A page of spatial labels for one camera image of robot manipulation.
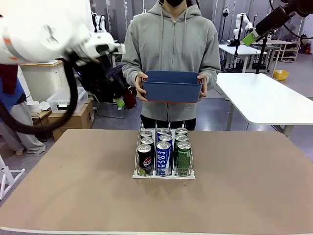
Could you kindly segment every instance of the gray trousers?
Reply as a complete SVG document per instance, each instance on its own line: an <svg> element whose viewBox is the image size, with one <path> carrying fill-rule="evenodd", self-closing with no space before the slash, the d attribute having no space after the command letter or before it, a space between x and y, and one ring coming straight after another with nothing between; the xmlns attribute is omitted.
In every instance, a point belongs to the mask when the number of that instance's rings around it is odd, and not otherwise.
<svg viewBox="0 0 313 235"><path fill-rule="evenodd" d="M10 114L19 122L33 126L28 106L26 102L14 105ZM14 151L27 149L27 153L40 154L45 151L45 145L41 143L34 135L26 135L11 130L4 122L0 122L0 135L5 142Z"/></svg>

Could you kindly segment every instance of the black face mask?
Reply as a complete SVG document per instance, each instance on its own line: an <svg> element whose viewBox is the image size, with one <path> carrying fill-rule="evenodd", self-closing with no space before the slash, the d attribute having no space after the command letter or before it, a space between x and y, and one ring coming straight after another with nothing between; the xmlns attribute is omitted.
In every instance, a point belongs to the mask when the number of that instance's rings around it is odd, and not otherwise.
<svg viewBox="0 0 313 235"><path fill-rule="evenodd" d="M184 0L166 0L168 4L170 4L172 7L177 7L180 5Z"/></svg>

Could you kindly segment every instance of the gray hoodie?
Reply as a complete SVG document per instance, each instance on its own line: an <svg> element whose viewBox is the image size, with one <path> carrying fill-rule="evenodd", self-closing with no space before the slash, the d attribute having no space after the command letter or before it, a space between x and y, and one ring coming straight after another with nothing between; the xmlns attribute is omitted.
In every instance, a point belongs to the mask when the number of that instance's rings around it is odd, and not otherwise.
<svg viewBox="0 0 313 235"><path fill-rule="evenodd" d="M131 86L139 71L191 71L204 73L210 90L221 70L217 31L196 5L174 21L156 2L150 11L134 18L125 47L123 74ZM143 102L141 114L163 121L190 120L196 118L196 105Z"/></svg>

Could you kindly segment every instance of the hoodie drawstring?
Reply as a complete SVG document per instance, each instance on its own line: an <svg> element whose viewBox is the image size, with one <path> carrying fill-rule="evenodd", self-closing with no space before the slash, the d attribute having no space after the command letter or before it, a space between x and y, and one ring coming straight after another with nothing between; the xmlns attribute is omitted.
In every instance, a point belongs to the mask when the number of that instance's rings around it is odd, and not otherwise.
<svg viewBox="0 0 313 235"><path fill-rule="evenodd" d="M163 30L164 30L164 18L163 18L163 10L161 12L161 25L160 25L160 41L159 41L159 70L161 70L162 66L162 47L163 47Z"/></svg>
<svg viewBox="0 0 313 235"><path fill-rule="evenodd" d="M185 58L186 55L186 41L187 41L187 13L189 10L185 13L185 22L184 22L184 35L183 35L183 49L182 49L182 55Z"/></svg>

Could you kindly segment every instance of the green can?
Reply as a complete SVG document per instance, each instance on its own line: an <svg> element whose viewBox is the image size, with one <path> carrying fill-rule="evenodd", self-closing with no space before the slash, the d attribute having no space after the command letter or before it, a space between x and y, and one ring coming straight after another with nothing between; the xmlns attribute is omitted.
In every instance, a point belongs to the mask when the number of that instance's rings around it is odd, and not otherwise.
<svg viewBox="0 0 313 235"><path fill-rule="evenodd" d="M190 167L191 143L181 141L177 144L178 158L177 158L177 174L187 176Z"/></svg>
<svg viewBox="0 0 313 235"><path fill-rule="evenodd" d="M175 135L174 152L173 152L174 166L177 166L178 143L182 141L188 141L188 137L185 135Z"/></svg>
<svg viewBox="0 0 313 235"><path fill-rule="evenodd" d="M186 128L177 128L175 134L188 136L188 130Z"/></svg>

